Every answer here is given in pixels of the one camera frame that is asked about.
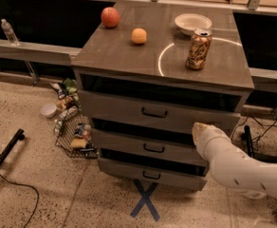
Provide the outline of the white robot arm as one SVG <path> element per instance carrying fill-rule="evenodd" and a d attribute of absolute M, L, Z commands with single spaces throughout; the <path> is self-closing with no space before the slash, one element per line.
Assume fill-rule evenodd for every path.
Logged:
<path fill-rule="evenodd" d="M 212 124 L 194 123 L 192 133 L 196 150 L 217 183 L 252 200 L 277 199 L 277 163 L 251 158 Z"/>

